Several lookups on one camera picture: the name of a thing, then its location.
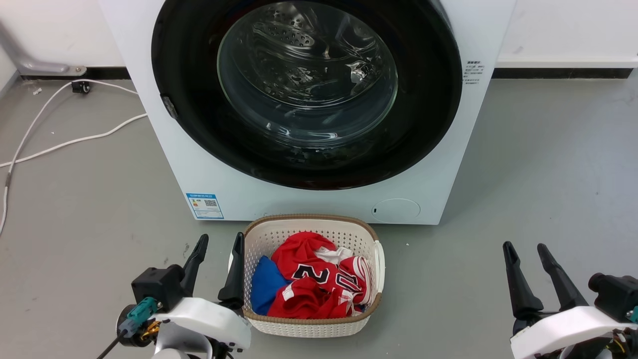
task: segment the washing machine door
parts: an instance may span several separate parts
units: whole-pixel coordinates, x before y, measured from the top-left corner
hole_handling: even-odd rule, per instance
[[[410,168],[461,96],[456,42],[427,0],[167,0],[152,65],[167,111],[201,147],[306,189]]]

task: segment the clothes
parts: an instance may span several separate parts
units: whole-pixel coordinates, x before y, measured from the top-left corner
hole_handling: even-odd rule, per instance
[[[253,274],[253,289],[250,293],[250,304],[253,306],[253,312],[261,316],[268,315],[277,292],[289,283],[290,281],[281,275],[275,262],[262,256]]]
[[[371,280],[369,266],[363,257],[349,257],[339,265],[317,257],[315,251],[336,251],[335,245],[317,233],[301,232],[288,237],[272,255],[272,260],[287,280],[310,277],[319,287],[331,293],[335,288],[354,294],[354,304],[368,304]]]
[[[354,253],[346,247],[339,247],[337,250],[320,247],[315,251],[315,255],[328,263],[339,264],[342,260],[354,256]]]
[[[293,319],[349,317],[355,312],[352,299],[353,294],[343,288],[335,287],[326,293],[314,279],[304,277],[277,292],[268,316]]]

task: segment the beige basket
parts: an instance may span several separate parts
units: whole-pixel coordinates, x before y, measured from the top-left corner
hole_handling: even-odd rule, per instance
[[[270,257],[293,233],[315,232],[328,238],[337,247],[351,249],[356,256],[366,258],[372,276],[371,296],[374,298],[365,313],[340,319],[286,319],[260,316],[250,304],[253,273],[262,256]],[[345,337],[359,332],[381,302],[385,280],[383,247],[374,230],[360,220],[332,215],[278,215],[258,219],[245,232],[244,315],[260,332],[284,337],[330,338]]]

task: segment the washing machine front panel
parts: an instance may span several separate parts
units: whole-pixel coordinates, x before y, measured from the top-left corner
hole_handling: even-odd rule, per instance
[[[313,212],[348,215],[369,223],[437,224],[470,138],[515,1],[446,0],[441,3],[451,23],[464,68],[463,92],[449,130],[425,158],[404,172],[368,186],[328,191],[268,183],[211,156],[170,117],[159,94],[152,71],[151,40],[163,3],[158,0],[101,0],[101,7],[185,198],[188,199],[187,193],[215,195],[225,220]],[[197,218],[191,205],[187,202],[184,205],[188,205]],[[405,212],[404,217],[388,218],[380,213],[397,208]]]
[[[427,1],[168,0],[154,30],[162,99],[250,176],[334,190],[425,157],[461,97],[461,62]]]

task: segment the gray metal bracket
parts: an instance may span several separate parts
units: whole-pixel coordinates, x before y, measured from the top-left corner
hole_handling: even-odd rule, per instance
[[[86,73],[86,66],[70,66],[59,63],[47,63],[39,61],[27,54],[18,43],[9,35],[6,28],[0,23],[0,47],[22,76],[82,76]]]

